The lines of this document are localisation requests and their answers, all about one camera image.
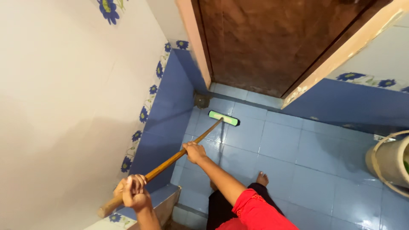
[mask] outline bucket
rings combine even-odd
[[[409,136],[403,140],[386,142],[389,138],[409,133],[409,130],[393,133],[370,148],[365,156],[369,171],[395,192],[409,198],[409,194],[395,185],[409,188],[409,174],[403,163],[409,155]]]

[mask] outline red sleeve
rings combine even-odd
[[[232,212],[249,230],[298,230],[253,189],[247,189],[241,193]]]

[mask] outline person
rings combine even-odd
[[[183,147],[188,160],[203,169],[215,190],[209,197],[207,230],[298,230],[268,195],[267,175],[260,172],[257,181],[245,187],[207,157],[202,145],[188,142]],[[134,209],[141,230],[160,230],[145,185],[143,175],[131,175],[122,179],[114,196],[122,192],[124,205]]]

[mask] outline red shirt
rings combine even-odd
[[[298,230],[253,189],[241,193],[232,212],[238,218],[223,223],[217,230]]]

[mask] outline foot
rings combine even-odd
[[[217,186],[213,183],[213,181],[210,181],[210,187],[211,187],[211,189],[213,189],[213,191],[219,190],[219,189],[217,188]]]
[[[259,172],[258,176],[257,176],[256,183],[267,186],[268,185],[268,176],[267,176],[267,174],[263,175],[263,172]]]

